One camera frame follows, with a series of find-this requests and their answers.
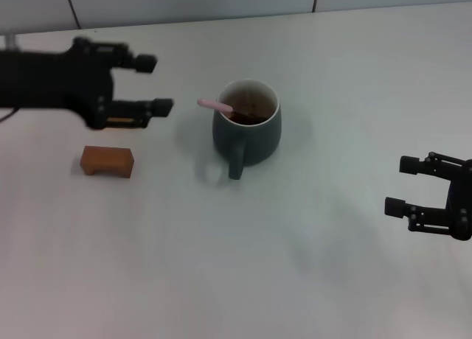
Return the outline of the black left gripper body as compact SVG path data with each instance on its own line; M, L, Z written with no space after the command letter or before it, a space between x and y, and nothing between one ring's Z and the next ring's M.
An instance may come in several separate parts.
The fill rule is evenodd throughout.
M113 90L111 67L85 39L65 52L1 51L2 108L68 110L102 130Z

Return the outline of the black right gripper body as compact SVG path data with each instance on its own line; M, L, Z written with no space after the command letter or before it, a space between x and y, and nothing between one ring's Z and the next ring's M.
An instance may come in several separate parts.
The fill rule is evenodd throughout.
M453 164L453 174L446 199L446 227L456 240L471 238L471 160L445 158Z

